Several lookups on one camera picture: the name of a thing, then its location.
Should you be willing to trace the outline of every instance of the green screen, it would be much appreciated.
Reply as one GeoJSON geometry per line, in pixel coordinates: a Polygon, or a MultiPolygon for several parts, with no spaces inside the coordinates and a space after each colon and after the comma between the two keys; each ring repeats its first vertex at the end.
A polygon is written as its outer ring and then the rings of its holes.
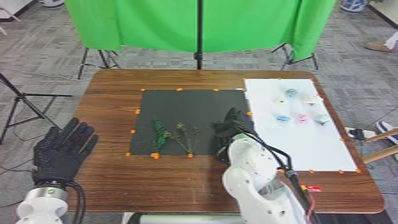
{"type": "MultiPolygon", "coordinates": [[[[289,43],[311,56],[335,0],[204,0],[204,52],[289,43]]],[[[197,0],[65,0],[83,45],[195,52],[197,0]]]]}

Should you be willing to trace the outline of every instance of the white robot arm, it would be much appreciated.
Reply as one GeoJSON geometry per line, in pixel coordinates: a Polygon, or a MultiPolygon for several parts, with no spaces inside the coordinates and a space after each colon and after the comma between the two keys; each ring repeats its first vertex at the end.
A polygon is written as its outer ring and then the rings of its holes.
{"type": "Polygon", "coordinates": [[[275,177],[277,162],[245,134],[229,145],[231,166],[222,176],[227,193],[248,224],[303,224],[305,212],[291,190],[275,177]]]}
{"type": "Polygon", "coordinates": [[[16,224],[62,224],[60,216],[67,211],[65,197],[67,193],[57,187],[30,190],[16,210],[16,224]]]}

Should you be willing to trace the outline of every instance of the black glove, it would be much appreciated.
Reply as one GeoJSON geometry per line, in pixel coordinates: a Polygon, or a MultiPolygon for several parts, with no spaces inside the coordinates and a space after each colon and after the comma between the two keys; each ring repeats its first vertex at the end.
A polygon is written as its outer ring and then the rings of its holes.
{"type": "Polygon", "coordinates": [[[73,118],[62,132],[53,127],[33,147],[35,184],[71,183],[97,142],[94,128],[73,118]]]}
{"type": "Polygon", "coordinates": [[[254,131],[254,123],[250,121],[248,116],[241,113],[241,111],[231,108],[224,118],[224,122],[215,123],[213,128],[215,128],[215,150],[216,150],[215,159],[220,162],[229,163],[227,148],[231,144],[231,139],[234,135],[240,133],[247,133],[254,136],[257,135],[254,131]]]}

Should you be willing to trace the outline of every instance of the wall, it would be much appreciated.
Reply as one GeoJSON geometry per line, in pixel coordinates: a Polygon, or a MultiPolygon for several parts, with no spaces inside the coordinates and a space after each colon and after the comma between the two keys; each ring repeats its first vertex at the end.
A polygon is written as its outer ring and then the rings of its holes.
{"type": "MultiPolygon", "coordinates": [[[[23,6],[32,2],[32,0],[0,0],[0,7],[3,7],[14,14],[23,6]]],[[[9,14],[0,10],[0,19],[7,19],[9,14]]]]}
{"type": "Polygon", "coordinates": [[[383,0],[382,3],[371,2],[371,6],[398,24],[398,0],[383,0]]]}

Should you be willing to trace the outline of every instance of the white board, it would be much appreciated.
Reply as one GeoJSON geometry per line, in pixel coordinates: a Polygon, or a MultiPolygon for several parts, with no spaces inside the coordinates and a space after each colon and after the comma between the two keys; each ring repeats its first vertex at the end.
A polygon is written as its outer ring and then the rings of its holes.
{"type": "Polygon", "coordinates": [[[357,166],[334,122],[330,120],[321,125],[314,121],[316,115],[330,116],[330,114],[312,81],[309,79],[245,79],[245,89],[259,137],[266,144],[289,154],[295,170],[355,171],[357,166]],[[295,97],[286,96],[288,89],[298,91],[295,97]],[[275,116],[280,114],[291,117],[288,122],[277,121],[275,116]],[[305,122],[296,119],[302,114],[309,116],[305,122]]]}

